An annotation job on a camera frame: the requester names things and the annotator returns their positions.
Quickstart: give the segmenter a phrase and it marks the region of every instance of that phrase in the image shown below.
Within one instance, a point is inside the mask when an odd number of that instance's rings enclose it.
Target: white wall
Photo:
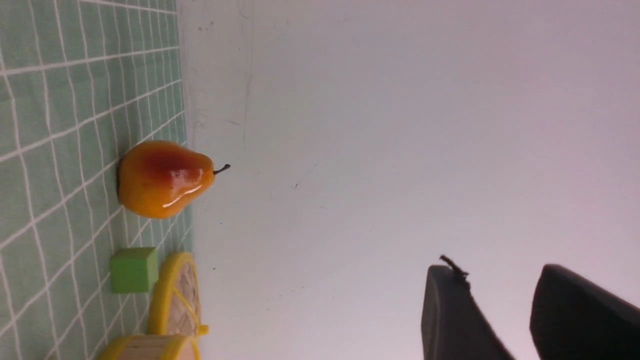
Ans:
[[[560,263],[640,304],[640,2],[181,0],[205,359],[420,359],[447,254],[519,359]]]

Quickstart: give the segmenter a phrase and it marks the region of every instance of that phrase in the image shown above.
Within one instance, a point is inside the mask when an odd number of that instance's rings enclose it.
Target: grid pattern cloth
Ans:
[[[144,332],[150,294],[110,292],[109,259],[192,251],[191,209],[125,210],[116,164],[186,145],[175,0],[0,1],[0,359],[95,359]]]

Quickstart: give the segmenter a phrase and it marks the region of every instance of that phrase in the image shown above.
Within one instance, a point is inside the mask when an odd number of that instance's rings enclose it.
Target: green cube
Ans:
[[[122,249],[109,263],[111,292],[148,293],[158,281],[158,253],[154,247]]]

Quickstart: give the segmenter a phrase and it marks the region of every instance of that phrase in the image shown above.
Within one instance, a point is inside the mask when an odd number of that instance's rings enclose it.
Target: white grid line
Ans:
[[[54,4],[54,9],[55,9],[55,14],[56,14],[56,23],[58,25],[58,37],[60,38],[60,45],[62,46],[62,56],[64,59],[64,62],[68,62],[68,57],[67,57],[67,50],[65,49],[65,39],[64,36],[62,35],[62,24],[60,21],[60,13],[58,11],[58,0],[54,0],[53,1]],[[82,36],[84,39],[84,30],[82,29],[82,25],[81,25],[81,31],[82,31]],[[85,51],[85,56],[86,56],[86,41],[84,41],[84,51]],[[67,79],[69,81],[69,87],[71,89],[71,98],[72,98],[72,105],[74,107],[74,120],[76,125],[78,125],[78,115],[77,115],[77,108],[76,108],[76,91],[73,87],[73,80],[71,79],[71,73],[69,72],[69,68],[67,67],[66,69],[67,72]],[[84,174],[83,174],[83,170],[82,170],[82,157],[80,155],[81,151],[80,151],[80,132],[76,132],[76,136],[77,136],[77,148],[78,148],[78,155],[79,155],[79,169],[80,169],[80,175],[81,175],[81,181],[84,183]],[[54,146],[54,142],[51,141],[51,146],[54,148],[54,162],[56,162],[56,153],[55,153],[55,146]],[[61,198],[64,199],[64,193],[62,191],[62,186],[60,183],[60,175],[58,174],[58,165],[57,163],[55,164],[55,169],[56,169],[56,177],[58,179],[58,185],[60,187],[60,195]],[[87,204],[89,203],[89,199],[88,196],[86,194],[86,189],[84,189],[84,198],[85,201],[87,202]],[[71,228],[71,218],[69,217],[69,213],[68,213],[68,209],[67,209],[67,205],[65,203],[64,205],[65,208],[65,215],[67,217],[67,225],[68,225],[68,231],[69,231],[69,238],[71,241],[70,244],[70,249],[71,249],[71,256],[73,257],[76,253],[75,248],[74,248],[74,244],[75,244],[75,239],[74,239],[74,234],[73,234],[73,230]],[[91,222],[91,230],[92,230],[92,234],[93,234],[93,214],[91,212],[91,208],[89,207],[89,214],[90,214],[90,222]],[[78,311],[80,312],[80,310],[82,309],[82,305],[80,304],[80,292],[78,290],[78,285],[77,285],[77,279],[76,279],[76,265],[74,262],[71,262],[71,279],[74,283],[74,296],[76,298],[76,307],[78,308]],[[70,330],[71,327],[73,326],[73,324],[75,323],[75,321],[71,322],[70,327],[67,330]],[[84,357],[87,358],[87,346],[86,346],[86,326],[84,324],[84,318],[82,318],[82,316],[80,316],[79,319],[79,323],[80,323],[80,328],[82,329],[82,338],[83,338],[83,351],[84,351]],[[59,344],[60,341],[62,341],[62,339],[64,338],[65,333],[63,333],[63,335],[61,336],[61,339],[59,339],[59,342],[56,344],[55,348],[59,348]]]
[[[79,0],[79,2],[113,6],[114,8],[115,7],[121,7],[121,8],[134,9],[134,10],[143,10],[143,11],[148,11],[148,12],[168,13],[168,14],[172,14],[172,15],[177,15],[178,14],[177,12],[170,12],[168,10],[160,10],[160,9],[154,9],[154,8],[144,8],[142,6],[135,6],[135,5],[129,5],[129,4],[110,3],[108,1],[102,1],[102,0]]]
[[[96,61],[105,61],[105,60],[112,60],[112,59],[118,59],[118,58],[126,58],[128,56],[136,56],[136,55],[144,55],[144,54],[153,54],[153,53],[157,53],[159,51],[176,50],[176,49],[178,49],[178,47],[177,46],[173,46],[173,47],[166,47],[164,49],[140,50],[140,51],[133,51],[131,53],[126,53],[126,54],[103,55],[103,56],[96,56],[94,58],[86,58],[86,59],[80,59],[80,60],[70,60],[70,61],[66,61],[66,62],[63,62],[63,63],[53,63],[53,64],[47,64],[47,65],[21,67],[19,69],[3,69],[3,70],[0,70],[0,76],[5,76],[5,75],[11,76],[11,75],[25,74],[27,72],[36,72],[36,71],[57,69],[57,68],[60,68],[60,67],[69,67],[69,66],[74,66],[74,65],[89,64],[89,63],[93,63],[93,62],[96,62]]]

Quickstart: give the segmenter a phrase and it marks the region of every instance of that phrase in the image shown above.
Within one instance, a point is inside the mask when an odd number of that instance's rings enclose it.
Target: woven basket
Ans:
[[[200,294],[193,256],[172,254],[163,264],[151,300],[147,332],[199,337],[209,328],[200,323]]]
[[[109,344],[98,360],[200,360],[192,337],[135,335]]]

